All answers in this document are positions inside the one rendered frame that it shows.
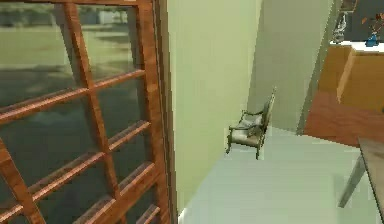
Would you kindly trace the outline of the brown wooden framed window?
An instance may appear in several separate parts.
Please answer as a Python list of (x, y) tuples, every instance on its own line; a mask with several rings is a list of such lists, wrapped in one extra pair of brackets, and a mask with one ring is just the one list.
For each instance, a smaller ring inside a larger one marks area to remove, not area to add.
[(0, 224), (171, 224), (152, 0), (0, 0)]

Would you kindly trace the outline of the silver glass bottle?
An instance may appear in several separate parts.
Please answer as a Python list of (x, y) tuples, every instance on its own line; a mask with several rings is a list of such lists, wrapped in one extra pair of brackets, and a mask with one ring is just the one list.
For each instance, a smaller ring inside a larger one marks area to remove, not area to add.
[(347, 27), (347, 14), (340, 13), (338, 22), (333, 30), (332, 41), (335, 44), (339, 44), (344, 41), (345, 30)]

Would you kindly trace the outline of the orange wooden cabinet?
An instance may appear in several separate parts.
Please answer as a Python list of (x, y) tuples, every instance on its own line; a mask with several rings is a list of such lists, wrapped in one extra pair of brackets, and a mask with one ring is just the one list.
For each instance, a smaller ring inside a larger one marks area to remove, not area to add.
[(334, 94), (339, 104), (384, 113), (384, 52), (331, 44), (318, 90)]

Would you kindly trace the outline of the blue vase with flowers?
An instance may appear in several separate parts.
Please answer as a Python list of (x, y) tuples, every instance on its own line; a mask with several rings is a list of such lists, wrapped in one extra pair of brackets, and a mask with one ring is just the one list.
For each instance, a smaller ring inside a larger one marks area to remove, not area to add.
[(384, 27), (384, 13), (376, 13), (374, 18), (364, 17), (361, 24), (370, 22), (369, 28), (371, 29), (370, 35), (365, 41), (366, 47), (378, 46), (380, 43), (380, 30)]

